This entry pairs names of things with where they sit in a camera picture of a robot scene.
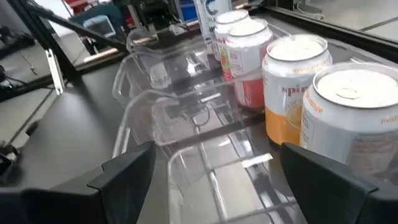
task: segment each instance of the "white can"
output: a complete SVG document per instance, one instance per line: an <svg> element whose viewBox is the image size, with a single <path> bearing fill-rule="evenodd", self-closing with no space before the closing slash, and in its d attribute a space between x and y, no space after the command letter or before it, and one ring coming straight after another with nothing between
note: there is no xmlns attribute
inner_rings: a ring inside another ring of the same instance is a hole
<svg viewBox="0 0 398 224"><path fill-rule="evenodd" d="M226 12L216 18L217 26L214 33L217 39L218 50L220 51L221 67L223 68L223 75L226 81L232 79L231 70L229 69L228 49L225 44L228 31L232 26L249 19L249 12L244 9Z"/></svg>
<svg viewBox="0 0 398 224"><path fill-rule="evenodd" d="M261 61L272 41L272 32L265 20L248 20L228 31L226 46L229 65L235 82L238 103L249 108L264 107Z"/></svg>
<svg viewBox="0 0 398 224"><path fill-rule="evenodd" d="M302 99L315 73L332 64L327 41L316 35L282 37L262 62L266 129L277 144L299 144Z"/></svg>
<svg viewBox="0 0 398 224"><path fill-rule="evenodd" d="M218 50L217 39L214 29L217 25L217 16L232 11L231 0L201 0L203 8L205 9L207 24L213 43L213 54L217 60L220 60L220 51Z"/></svg>
<svg viewBox="0 0 398 224"><path fill-rule="evenodd" d="M317 73L303 99L300 145L366 174L398 149L398 71L375 63Z"/></svg>
<svg viewBox="0 0 398 224"><path fill-rule="evenodd" d="M209 29L209 25L207 23L207 16L205 5L202 4L201 0L193 0L195 4L195 10L197 12L198 21L200 25L201 36L203 37L203 41L206 44L206 49L209 54L213 53L213 40L211 39L211 33Z"/></svg>

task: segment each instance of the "aluminum can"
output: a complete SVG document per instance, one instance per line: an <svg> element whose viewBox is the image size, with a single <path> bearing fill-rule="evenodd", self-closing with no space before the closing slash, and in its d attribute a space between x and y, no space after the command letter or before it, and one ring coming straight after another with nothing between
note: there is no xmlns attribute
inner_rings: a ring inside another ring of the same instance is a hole
<svg viewBox="0 0 398 224"><path fill-rule="evenodd" d="M327 41L316 35L282 37L262 61L266 129L277 144L300 142L302 99L315 73L332 64Z"/></svg>
<svg viewBox="0 0 398 224"><path fill-rule="evenodd" d="M387 170L398 149L398 71L342 63L305 92L300 145L365 174Z"/></svg>
<svg viewBox="0 0 398 224"><path fill-rule="evenodd" d="M213 40L211 39L211 33L209 25L207 23L206 9L202 0L193 0L195 4L195 10L197 12L198 21L200 25L201 36L206 44L206 50L209 54L213 53Z"/></svg>
<svg viewBox="0 0 398 224"><path fill-rule="evenodd" d="M228 31L229 66L233 79L237 79L234 87L240 105L264 107L261 61L271 41L272 32L263 19L236 24Z"/></svg>
<svg viewBox="0 0 398 224"><path fill-rule="evenodd" d="M215 27L215 35L217 39L218 50L220 51L220 62L223 68L223 75L226 81L232 79L231 70L229 69L228 50L226 48L226 39L228 31L232 26L249 20L249 12L247 10L234 10L223 13L216 18L217 25Z"/></svg>
<svg viewBox="0 0 398 224"><path fill-rule="evenodd" d="M231 0L201 0L205 10L207 24L211 35L213 54L217 60L220 60L220 51L218 50L217 39L214 29L217 25L217 16L232 11Z"/></svg>

